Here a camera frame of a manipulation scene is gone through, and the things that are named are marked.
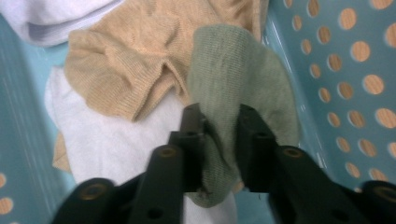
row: white cloth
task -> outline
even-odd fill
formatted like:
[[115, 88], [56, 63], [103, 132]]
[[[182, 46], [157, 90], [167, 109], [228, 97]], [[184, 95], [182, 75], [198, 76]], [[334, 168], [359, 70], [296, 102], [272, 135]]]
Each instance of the white cloth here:
[[70, 31], [99, 21], [122, 0], [1, 0], [0, 13], [18, 36], [48, 47], [67, 40]]
[[[103, 177], [121, 184], [146, 170], [155, 147], [166, 144], [178, 130], [183, 105], [169, 92], [143, 120], [132, 123], [103, 116], [89, 109], [68, 84], [64, 70], [54, 67], [45, 95], [46, 108], [64, 135], [67, 157], [78, 183]], [[236, 223], [233, 195], [215, 207], [204, 209], [185, 197], [186, 223]]]

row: fabric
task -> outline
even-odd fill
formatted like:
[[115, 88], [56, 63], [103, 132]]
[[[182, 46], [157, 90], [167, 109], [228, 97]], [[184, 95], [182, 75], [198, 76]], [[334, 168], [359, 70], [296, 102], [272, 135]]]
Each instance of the fabric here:
[[[62, 132], [56, 147], [64, 144], [61, 148], [66, 152], [59, 154], [69, 159], [77, 183], [102, 177], [122, 184], [144, 172], [152, 149], [166, 144], [170, 132], [178, 130], [183, 109], [175, 93], [169, 92], [152, 113], [138, 122], [103, 116], [85, 105], [60, 67], [51, 71], [45, 103]], [[236, 205], [230, 192], [224, 202], [210, 209], [185, 197], [184, 208], [185, 223], [236, 224]]]
[[87, 105], [140, 120], [172, 88], [186, 105], [192, 35], [227, 23], [261, 39], [268, 0], [126, 0], [89, 30], [72, 32], [66, 77]]
[[53, 167], [71, 173], [72, 170], [70, 169], [69, 159], [67, 158], [64, 136], [61, 133], [58, 133], [56, 138], [54, 152]]
[[2, 0], [0, 13], [21, 39], [48, 47], [65, 42], [71, 31], [94, 24], [121, 2]]
[[187, 83], [216, 133], [206, 137], [204, 186], [189, 194], [198, 205], [222, 202], [237, 181], [234, 139], [241, 104], [261, 114], [280, 145], [297, 146], [299, 123], [288, 74], [248, 31], [224, 24], [198, 29]]

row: knit sweater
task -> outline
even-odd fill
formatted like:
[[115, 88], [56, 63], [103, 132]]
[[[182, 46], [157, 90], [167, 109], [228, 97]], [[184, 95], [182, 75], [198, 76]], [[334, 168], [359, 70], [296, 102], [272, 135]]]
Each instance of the knit sweater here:
[[89, 30], [69, 36], [65, 74], [88, 107], [145, 117], [172, 88], [190, 101], [192, 35], [205, 25], [243, 27], [261, 39], [267, 0], [126, 0]]

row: screw hole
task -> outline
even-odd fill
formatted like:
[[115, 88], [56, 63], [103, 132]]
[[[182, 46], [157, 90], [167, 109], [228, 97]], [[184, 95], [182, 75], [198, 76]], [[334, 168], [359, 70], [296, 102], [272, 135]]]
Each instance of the screw hole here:
[[340, 221], [343, 221], [343, 222], [349, 221], [349, 217], [348, 217], [347, 213], [340, 211], [338, 209], [332, 210], [332, 216], [337, 218]]
[[303, 156], [303, 153], [301, 151], [294, 148], [286, 148], [285, 150], [283, 150], [283, 154], [292, 158], [300, 158]]
[[163, 210], [161, 208], [151, 208], [148, 210], [148, 217], [150, 219], [158, 219], [163, 216]]
[[94, 200], [106, 193], [107, 187], [103, 184], [92, 184], [83, 189], [79, 195], [80, 199], [89, 201]]
[[160, 151], [160, 156], [165, 157], [165, 158], [173, 157], [175, 154], [176, 154], [176, 151], [171, 147], [164, 148]]

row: blue laundry basket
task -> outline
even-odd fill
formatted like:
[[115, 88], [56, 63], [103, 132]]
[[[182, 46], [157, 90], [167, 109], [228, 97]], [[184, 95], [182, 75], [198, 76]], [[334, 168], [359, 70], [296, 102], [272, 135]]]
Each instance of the blue laundry basket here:
[[[263, 44], [290, 71], [300, 147], [359, 190], [396, 183], [396, 1], [272, 0]], [[21, 42], [0, 18], [0, 223], [48, 223], [75, 186], [51, 167], [45, 82], [67, 46]], [[236, 195], [239, 223], [272, 223], [264, 194]]]

